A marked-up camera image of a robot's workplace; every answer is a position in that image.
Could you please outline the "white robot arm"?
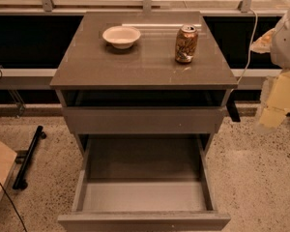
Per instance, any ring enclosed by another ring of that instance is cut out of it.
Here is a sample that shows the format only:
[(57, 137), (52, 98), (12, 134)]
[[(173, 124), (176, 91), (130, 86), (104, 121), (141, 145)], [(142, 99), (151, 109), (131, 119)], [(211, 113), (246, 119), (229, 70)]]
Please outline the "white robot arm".
[(274, 131), (290, 112), (290, 9), (250, 49), (269, 53), (272, 63), (282, 68), (277, 77), (268, 77), (262, 87), (255, 129), (265, 134)]

